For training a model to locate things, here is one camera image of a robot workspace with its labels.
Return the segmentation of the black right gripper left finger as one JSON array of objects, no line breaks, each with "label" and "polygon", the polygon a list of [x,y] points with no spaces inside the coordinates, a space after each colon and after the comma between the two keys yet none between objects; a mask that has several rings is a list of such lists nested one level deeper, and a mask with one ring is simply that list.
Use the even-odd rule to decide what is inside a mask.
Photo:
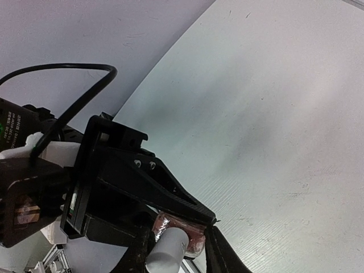
[{"label": "black right gripper left finger", "polygon": [[146,258],[156,245],[155,234],[149,227],[141,228],[133,243],[126,250],[111,273],[145,273]]}]

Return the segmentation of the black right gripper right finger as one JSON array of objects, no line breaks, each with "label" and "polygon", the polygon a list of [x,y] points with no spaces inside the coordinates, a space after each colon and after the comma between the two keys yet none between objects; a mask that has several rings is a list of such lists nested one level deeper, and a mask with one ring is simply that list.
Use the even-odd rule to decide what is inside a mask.
[{"label": "black right gripper right finger", "polygon": [[251,273],[216,226],[205,229],[207,273]]}]

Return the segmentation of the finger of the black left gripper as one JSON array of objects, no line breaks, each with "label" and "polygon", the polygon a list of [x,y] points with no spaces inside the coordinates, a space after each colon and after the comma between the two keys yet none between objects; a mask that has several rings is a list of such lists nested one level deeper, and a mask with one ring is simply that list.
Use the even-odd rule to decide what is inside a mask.
[{"label": "finger of the black left gripper", "polygon": [[185,190],[152,154],[98,148],[95,157],[97,179],[116,191],[195,224],[216,223],[215,213]]}]

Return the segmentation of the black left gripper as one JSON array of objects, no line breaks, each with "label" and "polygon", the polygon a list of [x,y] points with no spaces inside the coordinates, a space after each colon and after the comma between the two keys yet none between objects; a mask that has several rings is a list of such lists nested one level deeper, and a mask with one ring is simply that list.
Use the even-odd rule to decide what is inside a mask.
[{"label": "black left gripper", "polygon": [[[55,123],[54,115],[45,108],[18,106],[1,98],[1,152],[10,149],[16,152],[31,134],[45,132]],[[145,133],[120,125],[106,118],[90,119],[91,129],[102,129],[109,134],[107,144],[110,147],[126,151],[140,151],[141,144],[148,140]],[[55,135],[55,143],[60,148],[76,148],[83,135],[78,131],[65,127]],[[1,159],[1,246],[13,247],[32,236],[42,228],[54,222],[61,215],[61,206],[65,200],[63,195],[73,186],[73,164],[46,163],[51,159],[40,159],[35,167],[29,165],[27,152],[12,154],[10,159]],[[131,224],[115,225],[86,214],[84,220],[84,236],[88,240],[108,245],[130,247],[137,237],[150,229],[146,226]]]}]

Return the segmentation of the pink nail polish bottle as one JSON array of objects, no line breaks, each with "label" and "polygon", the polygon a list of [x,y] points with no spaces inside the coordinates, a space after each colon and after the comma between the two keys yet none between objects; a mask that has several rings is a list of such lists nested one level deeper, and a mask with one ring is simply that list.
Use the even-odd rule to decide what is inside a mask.
[{"label": "pink nail polish bottle", "polygon": [[205,229],[204,225],[194,224],[166,212],[159,212],[152,231],[155,242],[173,243],[181,248],[186,258],[195,259],[204,251]]}]

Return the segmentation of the white nail polish cap brush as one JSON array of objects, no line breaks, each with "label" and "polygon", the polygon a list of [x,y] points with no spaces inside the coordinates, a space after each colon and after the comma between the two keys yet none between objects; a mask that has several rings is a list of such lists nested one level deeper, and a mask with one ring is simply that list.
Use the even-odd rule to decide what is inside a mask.
[{"label": "white nail polish cap brush", "polygon": [[170,227],[160,236],[146,258],[146,270],[150,273],[177,273],[188,247],[187,233]]}]

